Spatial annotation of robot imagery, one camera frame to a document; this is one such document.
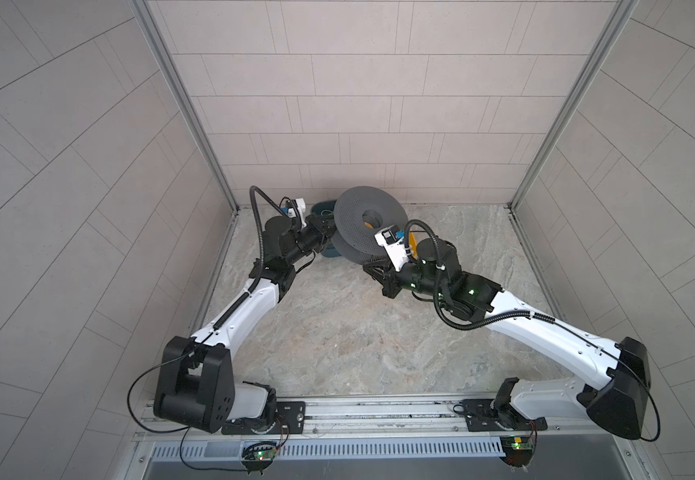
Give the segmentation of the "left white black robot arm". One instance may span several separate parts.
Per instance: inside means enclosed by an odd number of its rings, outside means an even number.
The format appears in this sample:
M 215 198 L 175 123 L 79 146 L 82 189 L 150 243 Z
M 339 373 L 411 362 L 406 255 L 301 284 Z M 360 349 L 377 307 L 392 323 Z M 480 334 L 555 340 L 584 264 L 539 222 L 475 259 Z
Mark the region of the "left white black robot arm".
M 258 201 L 267 199 L 275 215 L 261 218 Z M 307 214 L 304 200 L 268 199 L 250 189 L 259 255 L 240 293 L 214 320 L 189 337 L 176 336 L 163 351 L 154 399 L 154 415 L 174 422 L 178 431 L 194 428 L 215 433 L 240 422 L 267 431 L 277 422 L 275 388 L 241 382 L 234 357 L 263 317 L 273 310 L 300 272 L 298 261 L 316 258 L 337 232 L 331 214 Z

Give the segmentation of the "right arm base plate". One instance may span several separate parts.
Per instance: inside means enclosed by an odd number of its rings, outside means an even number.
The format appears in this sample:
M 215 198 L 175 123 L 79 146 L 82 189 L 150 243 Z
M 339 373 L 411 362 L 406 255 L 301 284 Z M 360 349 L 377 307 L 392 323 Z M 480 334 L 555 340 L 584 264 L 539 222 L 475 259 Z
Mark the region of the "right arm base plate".
M 493 406 L 493 399 L 465 399 L 453 406 L 455 414 L 465 418 L 469 432 L 501 431 L 545 431 L 545 417 L 529 420 L 517 413 L 513 407 Z

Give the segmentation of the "dark grey cable spool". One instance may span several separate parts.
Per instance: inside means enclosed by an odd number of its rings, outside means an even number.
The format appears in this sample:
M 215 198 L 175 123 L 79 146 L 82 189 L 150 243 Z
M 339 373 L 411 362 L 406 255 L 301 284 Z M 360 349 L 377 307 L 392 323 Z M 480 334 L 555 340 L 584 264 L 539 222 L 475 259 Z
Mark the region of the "dark grey cable spool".
M 391 226 L 403 227 L 409 220 L 403 205 L 391 194 L 371 186 L 346 190 L 338 198 L 332 243 L 347 260 L 363 265 L 387 257 L 375 234 Z

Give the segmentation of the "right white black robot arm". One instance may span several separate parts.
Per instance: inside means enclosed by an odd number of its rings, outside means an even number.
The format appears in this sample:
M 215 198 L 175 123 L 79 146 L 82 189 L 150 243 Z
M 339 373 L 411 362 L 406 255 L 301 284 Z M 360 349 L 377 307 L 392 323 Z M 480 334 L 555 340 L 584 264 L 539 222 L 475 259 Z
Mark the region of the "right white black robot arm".
M 385 258 L 363 266 L 395 298 L 403 290 L 429 303 L 443 324 L 459 331 L 491 329 L 545 355 L 571 372 L 560 380 L 507 378 L 491 404 L 501 425 L 543 417 L 589 419 L 627 440 L 643 439 L 651 395 L 647 346 L 629 336 L 615 341 L 557 319 L 499 283 L 461 269 L 457 249 L 419 219 L 377 230 Z

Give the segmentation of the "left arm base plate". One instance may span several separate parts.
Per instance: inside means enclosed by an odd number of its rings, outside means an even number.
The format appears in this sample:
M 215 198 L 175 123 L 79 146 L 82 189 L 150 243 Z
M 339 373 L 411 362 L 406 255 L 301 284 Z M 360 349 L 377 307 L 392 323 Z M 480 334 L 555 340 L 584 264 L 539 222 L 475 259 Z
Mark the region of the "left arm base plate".
M 305 401 L 278 401 L 276 409 L 266 407 L 257 418 L 236 419 L 221 428 L 223 435 L 301 434 L 307 404 Z

